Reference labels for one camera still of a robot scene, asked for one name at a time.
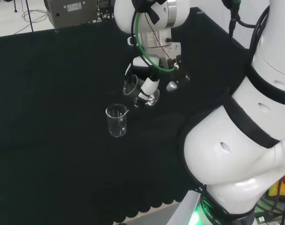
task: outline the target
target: green light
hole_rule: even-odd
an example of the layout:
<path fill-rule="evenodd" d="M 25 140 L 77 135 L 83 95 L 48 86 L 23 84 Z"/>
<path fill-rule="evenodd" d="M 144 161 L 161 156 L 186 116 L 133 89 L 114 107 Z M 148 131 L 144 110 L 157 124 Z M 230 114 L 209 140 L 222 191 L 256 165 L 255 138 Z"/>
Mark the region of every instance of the green light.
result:
<path fill-rule="evenodd" d="M 199 206 L 197 206 L 196 210 L 192 214 L 190 221 L 189 221 L 189 225 L 197 225 L 198 224 L 198 222 L 199 222 L 198 208 L 199 208 Z"/>

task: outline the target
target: gray equipment box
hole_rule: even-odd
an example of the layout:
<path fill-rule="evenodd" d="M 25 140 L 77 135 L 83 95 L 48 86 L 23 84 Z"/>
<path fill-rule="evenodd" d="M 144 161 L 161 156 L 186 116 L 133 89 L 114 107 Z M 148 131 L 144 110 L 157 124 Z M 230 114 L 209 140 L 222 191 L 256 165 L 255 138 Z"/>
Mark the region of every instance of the gray equipment box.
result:
<path fill-rule="evenodd" d="M 109 0 L 96 0 L 97 6 L 100 8 L 109 7 Z M 110 6 L 113 7 L 115 0 L 111 0 Z"/>
<path fill-rule="evenodd" d="M 97 19 L 96 0 L 44 0 L 54 28 L 70 27 Z"/>

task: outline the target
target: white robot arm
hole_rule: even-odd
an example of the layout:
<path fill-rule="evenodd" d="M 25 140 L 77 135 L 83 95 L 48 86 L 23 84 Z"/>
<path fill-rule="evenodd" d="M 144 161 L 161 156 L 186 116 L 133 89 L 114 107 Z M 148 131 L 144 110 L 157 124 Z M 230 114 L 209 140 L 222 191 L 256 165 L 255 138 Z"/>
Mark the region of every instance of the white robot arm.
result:
<path fill-rule="evenodd" d="M 135 11 L 132 2 L 141 3 L 143 0 L 116 0 L 115 4 L 116 22 L 127 33 L 131 33 Z M 172 60 L 180 55 L 175 48 L 175 45 L 180 47 L 180 43 L 169 42 L 170 27 L 179 26 L 186 20 L 189 1 L 144 2 L 151 4 L 160 19 L 152 24 L 152 31 L 147 21 L 150 17 L 142 16 L 138 38 L 145 52 L 158 65 L 170 69 L 169 57 L 162 48 L 175 52 L 171 54 Z M 234 10 L 230 33 L 237 15 Z M 270 0 L 270 8 L 257 24 L 252 43 L 256 45 L 250 49 L 247 77 L 238 90 L 194 127 L 184 140 L 187 170 L 197 182 L 205 184 L 203 193 L 209 195 L 207 200 L 210 203 L 203 198 L 201 201 L 203 224 L 255 223 L 257 201 L 285 175 L 285 0 Z M 133 65 L 147 67 L 140 57 L 133 61 Z M 135 71 L 133 65 L 130 74 Z M 144 95 L 145 91 L 142 91 L 137 95 L 149 98 L 152 92 L 155 93 L 158 82 L 159 79 L 143 79 L 147 93 Z"/>

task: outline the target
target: table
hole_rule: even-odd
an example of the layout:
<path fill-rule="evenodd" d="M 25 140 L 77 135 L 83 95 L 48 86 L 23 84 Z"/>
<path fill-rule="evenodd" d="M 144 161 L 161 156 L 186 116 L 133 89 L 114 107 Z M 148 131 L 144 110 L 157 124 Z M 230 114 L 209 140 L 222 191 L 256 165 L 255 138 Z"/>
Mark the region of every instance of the table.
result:
<path fill-rule="evenodd" d="M 114 22 L 0 37 L 0 225 L 111 225 L 195 188 L 180 129 L 237 89 L 246 61 L 199 11 L 172 29 L 191 84 L 166 93 L 161 74 L 159 102 L 140 111 L 122 93 L 137 52 Z M 114 103 L 130 109 L 121 138 L 107 131 Z"/>

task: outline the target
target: glass beaker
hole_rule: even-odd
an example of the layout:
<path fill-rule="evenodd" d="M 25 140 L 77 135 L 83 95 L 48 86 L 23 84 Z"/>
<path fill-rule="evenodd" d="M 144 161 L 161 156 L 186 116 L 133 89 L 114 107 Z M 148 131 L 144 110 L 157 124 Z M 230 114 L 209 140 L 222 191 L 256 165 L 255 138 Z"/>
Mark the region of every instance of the glass beaker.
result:
<path fill-rule="evenodd" d="M 127 132 L 127 107 L 121 104 L 110 105 L 106 109 L 109 134 L 121 137 Z"/>

